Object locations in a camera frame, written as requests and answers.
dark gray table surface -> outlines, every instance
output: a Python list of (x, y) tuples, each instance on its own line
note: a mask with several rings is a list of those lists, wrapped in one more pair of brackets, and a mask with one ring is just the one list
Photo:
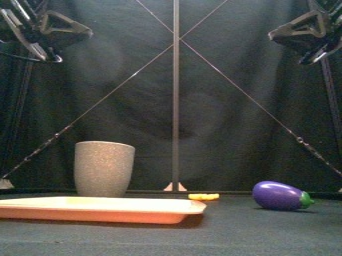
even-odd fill
[(251, 196), (223, 195), (205, 202), (203, 215), (175, 225), (2, 219), (0, 255), (340, 255), (342, 201), (315, 201), (283, 212), (262, 209)]

small yellow object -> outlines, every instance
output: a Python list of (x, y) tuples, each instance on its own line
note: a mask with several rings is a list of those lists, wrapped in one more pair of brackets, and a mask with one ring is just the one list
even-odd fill
[(188, 194), (188, 199), (199, 201), (211, 201), (219, 199), (219, 194)]

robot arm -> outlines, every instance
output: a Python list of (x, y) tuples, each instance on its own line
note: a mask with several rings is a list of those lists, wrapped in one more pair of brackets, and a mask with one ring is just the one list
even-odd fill
[(318, 62), (342, 47), (342, 4), (331, 13), (306, 13), (272, 30), (268, 37), (299, 53), (300, 64)]
[(58, 51), (92, 36), (88, 27), (57, 12), (38, 17), (25, 0), (1, 1), (0, 32), (1, 43), (18, 41), (41, 62), (61, 62)]

diagonal wire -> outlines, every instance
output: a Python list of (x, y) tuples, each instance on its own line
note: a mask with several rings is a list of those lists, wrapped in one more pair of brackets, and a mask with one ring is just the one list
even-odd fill
[[(195, 50), (193, 47), (183, 40), (183, 38), (191, 33), (191, 31), (207, 20), (207, 18), (217, 11), (217, 9), (224, 5), (228, 0), (224, 0), (216, 8), (204, 16), (204, 18), (192, 26), (192, 28), (183, 34), (179, 38), (181, 43), (188, 47), (188, 49), (200, 57), (200, 59), (208, 64), (208, 66), (220, 74), (220, 76), (231, 83), (236, 90), (248, 98), (248, 100), (262, 109), (262, 111), (268, 115), (268, 117), (280, 125), (280, 127), (287, 131), (287, 133), (295, 138), (296, 142), (306, 148), (306, 150), (311, 153), (314, 157), (316, 157), (326, 166), (342, 177), (342, 172), (335, 168), (335, 166), (324, 159), (322, 154), (316, 151), (316, 149), (304, 142), (303, 138), (298, 136), (292, 130), (284, 125), (284, 123), (271, 114), (271, 112), (263, 107), (263, 105), (252, 98), (252, 96), (241, 89), (241, 87), (233, 82), (232, 79), (215, 67), (215, 65), (204, 58), (204, 56)], [(155, 19), (161, 23), (161, 25), (168, 29), (171, 33), (172, 30), (163, 23), (163, 21), (157, 18), (153, 12), (141, 4), (140, 0), (136, 2), (143, 6), (143, 8), (149, 12), (149, 14), (155, 17)]]
[(109, 93), (82, 112), (82, 114), (36, 148), (36, 150), (21, 160), (21, 162), (5, 173), (1, 179), (5, 179), (32, 158), (54, 142), (80, 121), (80, 119), (107, 100), (107, 98), (131, 81), (131, 79), (155, 62), (156, 59), (171, 49), (169, 45), (139, 69), (137, 71), (109, 91)]

ceramic cup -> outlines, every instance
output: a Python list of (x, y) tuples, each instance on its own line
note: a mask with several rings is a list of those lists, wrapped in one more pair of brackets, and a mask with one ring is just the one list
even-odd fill
[(74, 186), (80, 196), (121, 197), (131, 181), (135, 148), (107, 141), (74, 147)]

